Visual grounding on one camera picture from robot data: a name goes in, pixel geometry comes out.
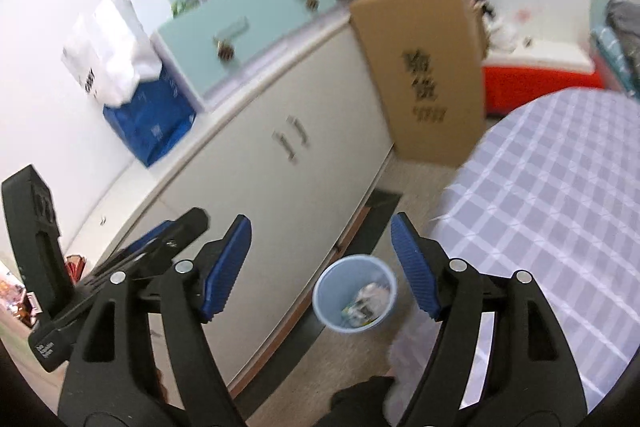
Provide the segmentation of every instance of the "silver screw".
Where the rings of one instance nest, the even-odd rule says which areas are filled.
[[[191,270],[193,270],[193,263],[188,259],[185,259],[184,261],[180,261],[179,263],[175,264],[175,270],[178,273],[189,273]]]
[[[529,272],[520,270],[519,272],[516,273],[516,279],[520,281],[522,284],[529,284],[533,280],[533,277]]]
[[[454,272],[463,272],[466,270],[466,263],[462,259],[451,259],[449,261],[449,268]]]
[[[127,278],[126,273],[124,272],[114,272],[111,274],[111,277],[109,277],[109,280],[113,283],[113,284],[120,284],[121,282],[124,282],[124,280]]]

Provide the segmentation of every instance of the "trash can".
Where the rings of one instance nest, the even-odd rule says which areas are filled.
[[[355,328],[342,316],[358,291],[369,283],[389,289],[389,302],[380,317]],[[374,328],[389,315],[398,297],[398,282],[391,269],[371,255],[350,255],[327,268],[314,288],[313,306],[318,319],[338,333],[361,333]]]

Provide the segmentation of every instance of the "checkered fabric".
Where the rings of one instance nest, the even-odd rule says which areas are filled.
[[[533,274],[593,409],[640,344],[640,105],[613,92],[567,89],[519,108],[486,133],[438,214],[428,235],[450,257],[481,273]],[[481,394],[492,324],[483,316],[461,407]],[[386,404],[391,425],[438,328],[416,309],[390,349],[399,381]]]

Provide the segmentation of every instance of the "dark strip on floor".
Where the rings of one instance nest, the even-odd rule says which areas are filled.
[[[345,256],[373,252],[401,197],[401,194],[384,190],[373,191],[366,203],[370,208],[369,214],[353,237]],[[249,418],[271,396],[298,365],[323,329],[324,326],[309,306],[260,372],[236,397],[236,407],[243,418]]]

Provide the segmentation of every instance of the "white paper bag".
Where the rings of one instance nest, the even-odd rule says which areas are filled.
[[[130,0],[102,0],[91,16],[80,16],[62,62],[87,93],[110,107],[130,102],[138,83],[158,79],[162,69]]]

